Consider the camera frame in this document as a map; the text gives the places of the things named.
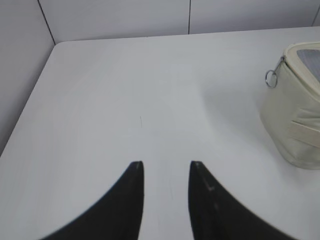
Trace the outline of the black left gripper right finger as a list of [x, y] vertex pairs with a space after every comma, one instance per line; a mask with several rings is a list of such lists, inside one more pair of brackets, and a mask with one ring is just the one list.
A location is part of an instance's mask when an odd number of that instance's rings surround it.
[[188, 210], [196, 240], [289, 240], [236, 200], [201, 161], [192, 161]]

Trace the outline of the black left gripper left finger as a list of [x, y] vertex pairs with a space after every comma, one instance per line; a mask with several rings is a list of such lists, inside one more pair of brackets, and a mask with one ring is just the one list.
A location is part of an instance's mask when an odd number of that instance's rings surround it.
[[94, 205], [45, 240], [137, 240], [144, 208], [144, 165], [134, 161]]

